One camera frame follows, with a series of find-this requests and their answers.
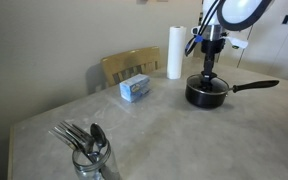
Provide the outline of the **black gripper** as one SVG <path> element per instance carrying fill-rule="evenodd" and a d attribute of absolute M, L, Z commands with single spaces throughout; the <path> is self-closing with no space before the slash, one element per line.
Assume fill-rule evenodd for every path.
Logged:
<path fill-rule="evenodd" d="M 219 39 L 219 40 L 215 40 L 215 41 L 210 41 L 210 40 L 203 40 L 202 41 L 201 51 L 205 54 L 204 70 L 201 72 L 201 75 L 202 75 L 201 84 L 202 84 L 202 86 L 207 86 L 207 84 L 208 84 L 208 78 L 206 77 L 205 74 L 211 74 L 210 83 L 213 86 L 213 84 L 217 78 L 217 74 L 212 72 L 212 69 L 214 66 L 215 55 L 222 51 L 222 49 L 224 48 L 224 45 L 225 45 L 224 39 Z"/>

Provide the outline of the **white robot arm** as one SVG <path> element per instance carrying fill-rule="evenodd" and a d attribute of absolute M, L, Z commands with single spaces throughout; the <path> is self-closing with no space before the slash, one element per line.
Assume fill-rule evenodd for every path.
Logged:
<path fill-rule="evenodd" d="M 211 87 L 216 77 L 212 72 L 214 58 L 230 37 L 225 31 L 242 31 L 255 24 L 274 0 L 203 0 L 202 24 L 198 37 L 202 39 L 202 52 L 205 54 L 202 84 Z"/>

